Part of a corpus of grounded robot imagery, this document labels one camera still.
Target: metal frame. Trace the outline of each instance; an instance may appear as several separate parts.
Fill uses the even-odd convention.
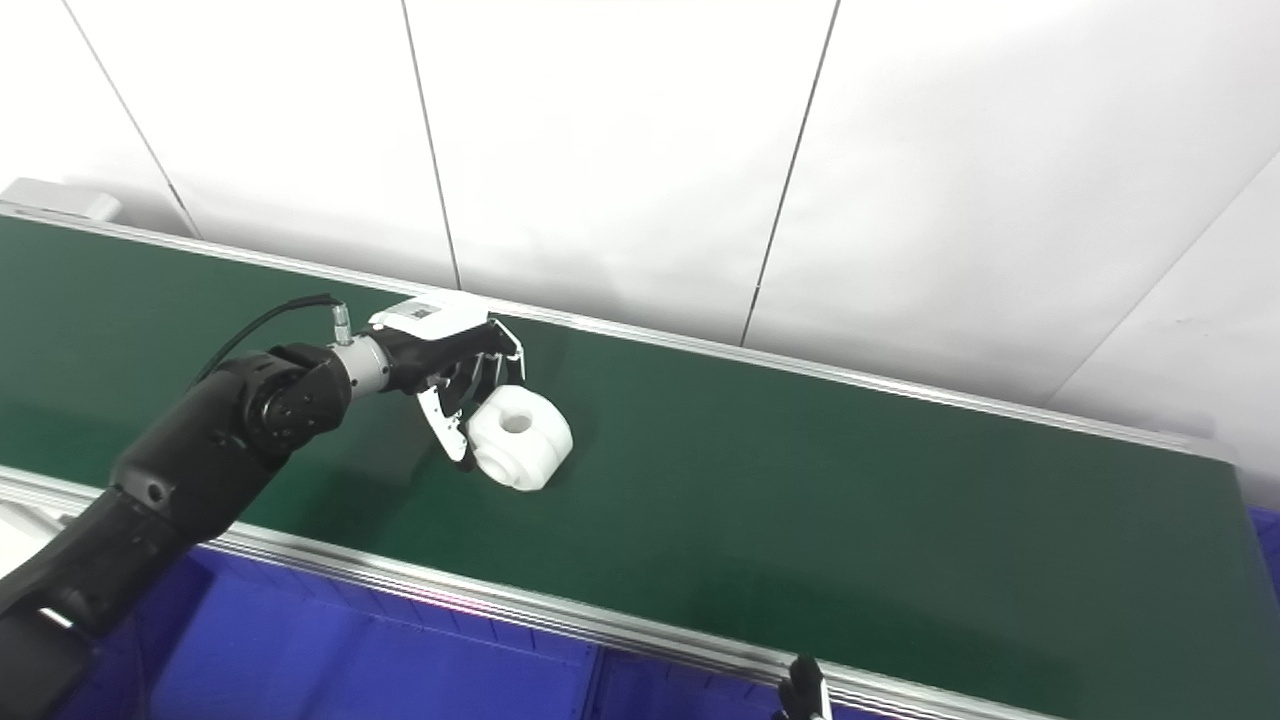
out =
[[[172,250],[237,260],[407,296],[422,295],[433,290],[431,286],[421,283],[59,215],[3,201],[0,201],[0,215]],[[485,300],[494,313],[553,323],[582,332],[645,342],[736,363],[748,363],[762,368],[797,373],[925,402],[988,413],[1174,452],[1222,461],[1233,460],[1231,451],[1213,441],[1126,428],[1112,423],[1089,420],[1038,407],[858,373],[758,350],[649,331],[497,299]],[[96,488],[0,465],[0,501],[78,514],[99,492]],[[791,655],[777,650],[762,648],[727,638],[675,628],[575,601],[474,580],[461,575],[239,523],[233,525],[223,537],[209,543],[209,546],[244,557],[298,568],[357,583],[411,600],[550,630],[598,642],[608,647],[644,652],[760,683],[774,683],[785,676],[786,666],[792,659]],[[865,670],[829,662],[823,662],[823,669],[828,674],[831,696],[836,702],[887,717],[901,720],[1051,720],[1047,715],[888,678]]]

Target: black cable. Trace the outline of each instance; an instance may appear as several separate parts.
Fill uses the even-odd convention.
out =
[[[334,299],[328,292],[325,292],[323,295],[308,295],[306,297],[296,297],[288,302],[283,302],[280,305],[276,305],[275,307],[271,307],[266,313],[259,315],[252,323],[244,325],[244,328],[241,332],[236,333],[234,336],[232,336],[230,340],[223,343],[223,346],[218,348],[218,352],[215,352],[214,356],[209,359],[209,363],[205,363],[205,366],[200,369],[200,373],[196,375],[196,379],[191,382],[191,384],[196,386],[197,383],[200,383],[200,380],[207,378],[209,373],[212,373],[214,368],[216,368],[219,363],[225,360],[227,356],[230,355],[230,351],[236,350],[237,345],[243,342],[244,338],[252,334],[253,331],[266,324],[266,322],[270,320],[271,318],[288,313],[289,310],[298,310],[300,307],[315,307],[317,305],[334,306],[334,305],[342,305],[342,302]]]

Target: blue panel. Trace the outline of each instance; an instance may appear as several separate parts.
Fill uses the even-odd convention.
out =
[[[1276,600],[1280,601],[1280,512],[1251,507],[1249,518],[1253,520],[1253,528],[1258,533],[1258,544],[1262,546],[1262,556],[1271,571],[1271,584],[1276,589]]]
[[[598,660],[590,643],[209,550],[102,659],[60,720],[577,720]]]
[[[778,710],[771,687],[719,682],[710,673],[630,652],[604,651],[590,720],[765,720]],[[837,720],[882,720],[844,707]]]

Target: black robotic arm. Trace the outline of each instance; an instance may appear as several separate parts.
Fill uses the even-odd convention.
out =
[[[475,465],[462,404],[468,391],[483,401],[503,364],[508,382],[524,383],[518,340],[470,296],[445,291],[379,313],[355,337],[346,309],[334,316],[330,346],[274,347],[202,373],[120,455],[88,509],[0,578],[0,720],[56,712],[92,667],[96,643],[164,571],[224,533],[353,400],[417,395],[451,459]]]

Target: green conveyor belt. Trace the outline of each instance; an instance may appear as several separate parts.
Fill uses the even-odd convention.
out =
[[[244,322],[397,296],[0,217],[0,464],[101,486]],[[266,528],[1064,717],[1280,717],[1280,612],[1230,465],[517,318],[576,447],[458,474],[379,396]],[[323,310],[250,347],[325,342]]]

